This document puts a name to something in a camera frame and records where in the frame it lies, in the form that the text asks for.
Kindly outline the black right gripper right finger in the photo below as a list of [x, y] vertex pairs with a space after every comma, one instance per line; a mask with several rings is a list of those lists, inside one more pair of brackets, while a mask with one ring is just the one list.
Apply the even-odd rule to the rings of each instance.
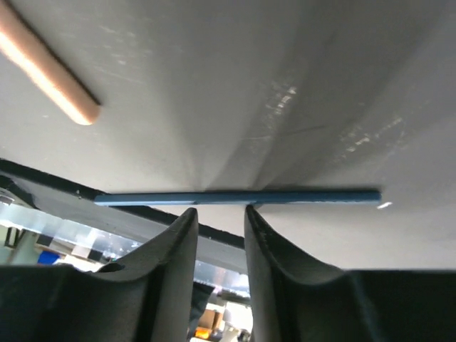
[[455, 273], [344, 270], [244, 221], [255, 341], [453, 341]]

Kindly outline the silver copper chopstick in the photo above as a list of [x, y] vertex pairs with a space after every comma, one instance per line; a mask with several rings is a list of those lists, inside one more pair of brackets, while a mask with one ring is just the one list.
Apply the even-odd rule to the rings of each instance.
[[94, 124], [98, 101], [6, 1], [1, 2], [1, 53], [73, 122]]

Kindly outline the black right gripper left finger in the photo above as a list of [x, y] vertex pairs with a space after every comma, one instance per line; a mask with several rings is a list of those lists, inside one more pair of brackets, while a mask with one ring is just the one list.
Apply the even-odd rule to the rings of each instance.
[[198, 239], [197, 210], [97, 272], [1, 268], [3, 341], [184, 341]]

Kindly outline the dark teal chopstick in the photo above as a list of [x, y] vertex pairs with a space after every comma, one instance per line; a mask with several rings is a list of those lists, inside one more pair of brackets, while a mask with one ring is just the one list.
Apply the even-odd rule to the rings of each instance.
[[229, 192], [157, 192], [98, 195], [94, 203], [107, 207], [221, 204], [378, 203], [378, 190], [300, 190]]

